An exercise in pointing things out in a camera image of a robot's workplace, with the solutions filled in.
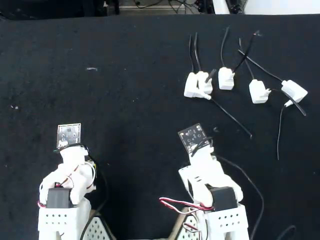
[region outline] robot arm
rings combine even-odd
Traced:
[[[39,240],[79,240],[88,222],[91,205],[84,196],[96,189],[96,167],[79,143],[80,127],[58,126],[57,148],[63,163],[39,187]]]

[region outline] circuit board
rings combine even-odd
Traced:
[[[207,138],[206,133],[204,132],[200,123],[179,131],[178,135],[188,154],[192,152],[194,145],[199,144]],[[201,147],[203,148],[209,144],[209,141],[205,141],[205,143],[202,144]]]

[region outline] black fabric surface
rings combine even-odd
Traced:
[[[178,215],[158,197],[190,201],[178,174],[189,159],[177,132],[196,123],[213,137],[217,154],[239,164],[264,195],[255,239],[276,239],[291,224],[296,239],[317,239],[319,21],[319,15],[192,15],[0,22],[1,239],[37,239],[39,184],[61,162],[52,152],[57,125],[78,122],[82,142],[107,175],[110,200],[102,214],[120,240],[170,234]],[[221,66],[227,26],[227,66],[241,58],[238,37],[245,48],[260,30],[250,56],[309,92],[301,102],[307,117],[294,106],[284,111],[279,161],[279,114],[287,99],[274,93],[266,104],[252,104],[245,65],[233,91],[218,90],[216,80],[213,96],[253,140],[211,102],[183,96],[189,35],[198,32],[202,68],[210,71]],[[281,87],[252,69],[267,88]],[[242,187],[250,232],[261,201],[238,170],[223,167]],[[93,209],[103,200],[101,187],[87,195]]]

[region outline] red and white wire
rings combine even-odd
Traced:
[[[39,208],[45,209],[47,206],[42,204],[40,201],[37,201],[36,204],[38,205]]]
[[[168,198],[168,197],[160,197],[159,198],[160,200],[160,203],[162,203],[163,205],[165,205],[166,207],[170,208],[170,209],[173,209],[175,210],[176,212],[180,213],[180,214],[184,214],[184,215],[187,215],[187,214],[191,214],[191,213],[194,213],[198,210],[202,210],[202,211],[210,211],[213,209],[213,207],[205,207],[205,206],[201,206],[201,205],[198,205],[198,204],[195,204],[195,203],[191,203],[191,202],[187,202],[187,201],[179,201],[179,200],[174,200],[172,198]],[[176,203],[176,204],[183,204],[183,205],[186,205],[188,207],[192,207],[192,208],[195,208],[194,210],[190,210],[188,212],[181,212],[179,211],[175,206],[171,205],[170,203]]]

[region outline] black cable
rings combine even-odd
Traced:
[[[90,157],[90,159],[92,161],[94,161],[94,163],[97,165],[97,169],[100,169],[100,166],[98,165],[98,163],[93,159],[93,157],[91,157],[90,155],[88,155]],[[92,219],[101,211],[101,209],[103,209],[103,207],[105,206],[105,204],[107,203],[108,199],[109,199],[109,193],[108,193],[108,182],[106,179],[106,176],[104,175],[103,171],[100,171],[99,174],[101,175],[103,182],[104,182],[104,187],[105,187],[105,198],[104,201],[98,206],[98,208],[93,212],[93,214],[91,215],[91,217],[89,217],[88,222],[86,223],[86,225],[84,226],[82,233],[81,233],[81,237],[80,240],[84,239],[86,230],[88,228],[88,226],[90,225]]]
[[[252,139],[252,133],[242,124],[240,123],[234,116],[232,116],[227,110],[225,110],[219,103],[217,103],[213,98],[211,98],[211,101],[217,105],[225,114],[227,114],[229,116],[229,118],[231,118],[233,121],[235,121],[250,137],[250,139]]]
[[[170,5],[170,7],[172,8],[172,10],[173,10],[176,14],[178,14],[178,11],[172,6],[171,1],[172,1],[172,0],[168,0],[168,3],[169,3],[169,5]]]
[[[280,120],[279,120],[279,132],[278,132],[278,139],[276,141],[276,158],[279,161],[279,142],[280,142],[280,133],[281,133],[281,124],[282,124],[282,115],[284,112],[284,109],[286,108],[286,106],[283,106],[281,108],[281,112],[280,112]]]
[[[135,6],[138,8],[138,9],[145,9],[145,8],[149,8],[149,7],[152,7],[152,6],[155,6],[155,5],[158,5],[159,3],[161,3],[163,0],[159,0],[153,4],[150,4],[150,5],[146,5],[146,6],[139,6],[139,4],[136,2],[136,0],[133,0]]]
[[[242,55],[245,55],[240,49],[238,49],[238,52]],[[256,65],[258,68],[260,68],[262,71],[264,71],[266,74],[268,74],[269,76],[279,80],[279,81],[283,81],[280,77],[272,74],[271,72],[267,71],[265,68],[263,68],[262,66],[260,66],[258,63],[256,63],[252,58],[246,56],[246,59],[248,59],[251,63],[253,63],[254,65]]]
[[[213,145],[212,136],[205,137],[205,138],[204,138],[202,141],[200,141],[200,142],[195,146],[195,148],[191,151],[191,157],[193,157],[200,148],[204,147],[203,145],[204,145],[204,144],[206,143],[206,141],[208,141],[208,140],[211,140],[211,141],[210,141],[210,146],[212,147],[212,145]]]
[[[246,179],[248,179],[248,181],[251,183],[251,185],[253,186],[253,188],[256,190],[256,192],[258,193],[259,197],[261,198],[261,211],[260,211],[260,213],[258,215],[258,218],[256,219],[256,222],[254,224],[253,230],[252,230],[251,235],[250,235],[250,240],[253,240],[255,235],[256,235],[256,231],[258,229],[258,226],[259,226],[259,223],[261,221],[262,215],[264,214],[264,210],[265,210],[265,199],[264,199],[264,196],[261,194],[260,190],[257,188],[257,186],[254,184],[254,182],[250,179],[250,177],[246,174],[246,172],[241,167],[239,167],[237,164],[233,163],[232,161],[227,160],[226,158],[224,158],[222,156],[219,156],[217,154],[214,154],[214,155],[218,159],[221,159],[224,162],[226,162],[227,164],[235,167],[236,169],[239,169],[243,173],[243,175],[246,177]]]
[[[244,62],[244,60],[246,60],[248,54],[250,53],[251,47],[253,45],[254,39],[255,37],[258,35],[259,31],[256,31],[254,34],[252,34],[250,41],[249,41],[249,46],[246,48],[244,56],[242,57],[241,61],[239,62],[239,64],[234,68],[234,70],[232,71],[233,73],[235,73],[237,71],[237,69],[241,66],[241,64]]]
[[[216,71],[217,71],[217,69],[212,69],[211,70],[211,72],[209,73],[209,75],[208,75],[208,77],[205,79],[205,83],[207,83],[207,82],[209,82],[209,79],[212,79],[213,78],[213,76],[215,75],[215,73],[216,73]]]
[[[224,51],[224,45],[225,45],[225,42],[226,42],[226,39],[227,39],[227,36],[228,36],[228,33],[229,33],[229,26],[226,28],[225,30],[225,33],[224,33],[224,37],[223,37],[223,40],[222,40],[222,43],[221,43],[221,49],[220,49],[220,58],[221,58],[221,63],[222,63],[222,66],[226,66],[225,65],[225,62],[224,62],[224,58],[223,58],[223,51]]]
[[[280,235],[277,237],[276,240],[281,240],[291,230],[293,230],[293,235],[292,235],[292,238],[293,238],[296,234],[297,227],[295,225],[290,225],[285,230],[283,230],[282,233],[280,233]]]
[[[303,116],[307,116],[306,111],[288,93],[278,89],[271,89],[271,90],[275,92],[283,93],[288,99],[291,100],[291,102],[293,102],[293,104],[299,109],[299,111],[302,113]]]
[[[239,48],[240,48],[241,51],[243,51],[242,44],[241,44],[241,38],[239,38]],[[245,65],[247,66],[247,68],[248,68],[248,70],[250,72],[251,78],[252,79],[256,79],[255,76],[254,76],[254,73],[252,72],[251,67],[250,67],[250,65],[249,65],[249,63],[247,61],[247,58],[244,60],[244,62],[245,62]]]
[[[195,73],[195,64],[194,64],[194,61],[192,60],[192,36],[191,35],[189,37],[189,58],[191,62],[191,71],[192,73]]]
[[[194,36],[194,55],[196,59],[196,63],[198,64],[198,71],[201,71],[201,65],[198,57],[198,33],[195,33]]]

